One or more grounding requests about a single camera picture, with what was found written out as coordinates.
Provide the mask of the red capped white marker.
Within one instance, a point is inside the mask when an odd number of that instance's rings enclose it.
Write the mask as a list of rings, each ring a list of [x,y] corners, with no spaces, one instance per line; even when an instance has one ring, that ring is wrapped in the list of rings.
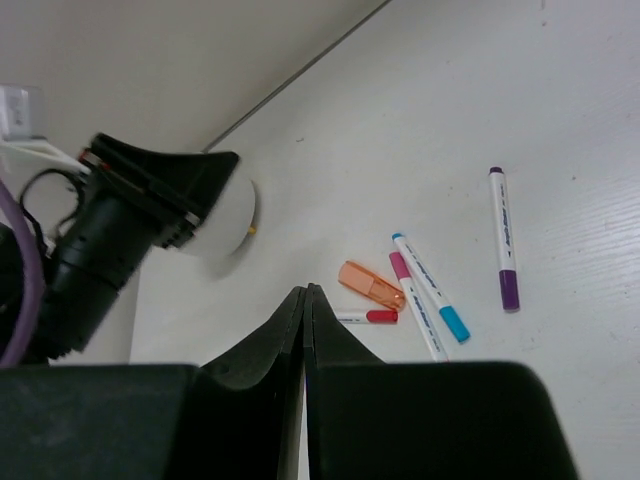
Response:
[[[399,319],[394,310],[344,310],[336,311],[335,316],[345,324],[395,325]]]

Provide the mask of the pink capped white marker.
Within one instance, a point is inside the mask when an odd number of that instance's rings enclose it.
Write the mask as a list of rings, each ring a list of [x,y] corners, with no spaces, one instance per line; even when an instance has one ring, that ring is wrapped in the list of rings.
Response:
[[[399,252],[393,252],[389,254],[389,259],[432,360],[435,362],[447,362],[449,357],[427,313],[404,258]]]

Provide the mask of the blue capped white marker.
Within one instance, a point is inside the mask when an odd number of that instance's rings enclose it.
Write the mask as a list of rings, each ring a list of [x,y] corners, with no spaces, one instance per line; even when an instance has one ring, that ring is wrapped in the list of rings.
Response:
[[[443,293],[415,248],[407,240],[407,237],[402,233],[396,232],[392,235],[392,240],[403,257],[413,279],[420,284],[427,294],[455,340],[459,344],[467,342],[471,338],[469,329]]]

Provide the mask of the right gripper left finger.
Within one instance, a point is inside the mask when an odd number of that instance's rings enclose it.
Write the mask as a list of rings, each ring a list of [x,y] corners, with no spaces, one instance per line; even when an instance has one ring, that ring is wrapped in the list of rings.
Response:
[[[203,366],[3,371],[2,477],[296,478],[305,296]]]

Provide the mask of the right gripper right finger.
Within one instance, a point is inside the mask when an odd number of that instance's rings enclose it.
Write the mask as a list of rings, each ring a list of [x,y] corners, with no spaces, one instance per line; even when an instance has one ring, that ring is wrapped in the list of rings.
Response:
[[[386,363],[322,288],[303,308],[314,479],[574,479],[546,388],[512,362]]]

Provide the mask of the purple capped white marker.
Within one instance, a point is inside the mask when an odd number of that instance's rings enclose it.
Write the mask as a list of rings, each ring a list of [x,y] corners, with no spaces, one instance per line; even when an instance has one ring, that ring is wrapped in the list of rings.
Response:
[[[507,312],[514,312],[520,309],[520,299],[506,176],[501,167],[494,166],[490,168],[488,178],[496,232],[502,307]]]

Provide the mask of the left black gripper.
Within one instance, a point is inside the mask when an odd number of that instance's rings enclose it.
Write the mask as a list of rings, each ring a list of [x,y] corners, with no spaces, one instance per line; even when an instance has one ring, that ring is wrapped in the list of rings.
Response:
[[[96,134],[79,155],[87,200],[58,242],[40,311],[39,354],[82,351],[151,245],[186,245],[239,164],[232,151],[162,153]]]

